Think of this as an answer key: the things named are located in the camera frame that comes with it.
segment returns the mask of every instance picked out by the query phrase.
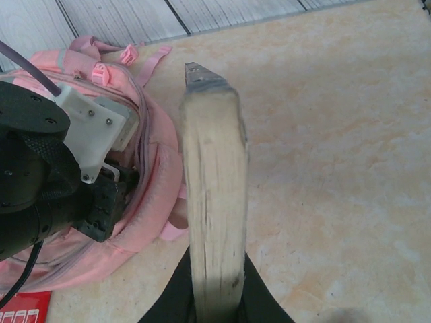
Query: beige marble tile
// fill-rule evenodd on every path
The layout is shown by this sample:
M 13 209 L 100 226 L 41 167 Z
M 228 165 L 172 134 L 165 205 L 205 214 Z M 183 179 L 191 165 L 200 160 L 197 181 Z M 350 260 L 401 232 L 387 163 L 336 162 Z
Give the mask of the beige marble tile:
M 177 126 L 184 63 L 240 92 L 248 253 L 297 322 L 431 322 L 430 30 L 416 0 L 307 13 L 172 41 L 147 86 Z M 136 322 L 186 247 L 55 292 L 50 322 Z

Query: backpack buckle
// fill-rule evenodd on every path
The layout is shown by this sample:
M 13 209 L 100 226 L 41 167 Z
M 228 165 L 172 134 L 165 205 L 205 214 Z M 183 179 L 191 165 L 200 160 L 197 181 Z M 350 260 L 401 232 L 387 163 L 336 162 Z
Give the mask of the backpack buckle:
M 139 53 L 133 45 L 129 45 L 120 55 L 120 62 L 126 66 L 130 66 L 138 58 Z
M 107 86 L 110 81 L 108 68 L 103 63 L 97 63 L 92 71 L 92 82 L 98 85 Z

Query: white wooden wall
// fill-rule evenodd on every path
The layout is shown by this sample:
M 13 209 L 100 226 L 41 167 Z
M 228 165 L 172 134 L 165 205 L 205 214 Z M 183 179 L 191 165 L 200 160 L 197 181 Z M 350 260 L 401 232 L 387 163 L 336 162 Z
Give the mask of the white wooden wall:
M 117 46 L 189 36 L 205 30 L 357 0 L 1 0 L 0 39 L 30 57 L 93 35 Z M 13 64 L 0 56 L 6 71 Z

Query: red card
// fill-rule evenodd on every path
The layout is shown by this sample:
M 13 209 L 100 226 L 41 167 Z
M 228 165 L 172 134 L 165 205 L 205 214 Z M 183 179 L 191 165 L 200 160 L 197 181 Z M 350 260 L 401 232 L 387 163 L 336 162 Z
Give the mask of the red card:
M 0 323 L 44 323 L 50 298 L 50 291 L 18 293 L 0 310 Z

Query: black cable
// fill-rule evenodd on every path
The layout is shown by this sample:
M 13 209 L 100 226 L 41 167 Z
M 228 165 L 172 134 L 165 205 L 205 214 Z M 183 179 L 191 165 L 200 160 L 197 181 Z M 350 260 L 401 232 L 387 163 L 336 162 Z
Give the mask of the black cable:
M 19 279 L 16 281 L 15 285 L 7 292 L 6 296 L 0 301 L 0 310 L 5 307 L 7 303 L 15 296 L 15 294 L 21 289 L 22 285 L 26 282 L 27 278 L 30 276 L 30 273 L 33 270 L 34 265 L 36 264 L 36 260 L 38 259 L 40 249 L 42 249 L 43 240 L 39 241 L 37 244 L 33 246 L 33 249 L 30 253 L 30 257 L 28 257 L 28 261 L 24 271 L 22 272 Z
M 25 59 L 21 54 L 14 51 L 8 45 L 0 40 L 0 53 L 5 55 L 8 59 L 13 61 L 15 64 L 22 67 L 23 70 L 28 72 L 35 78 L 40 84 L 42 84 L 52 95 L 59 96 L 61 94 L 61 88 L 56 86 L 40 69 L 34 66 L 31 62 Z

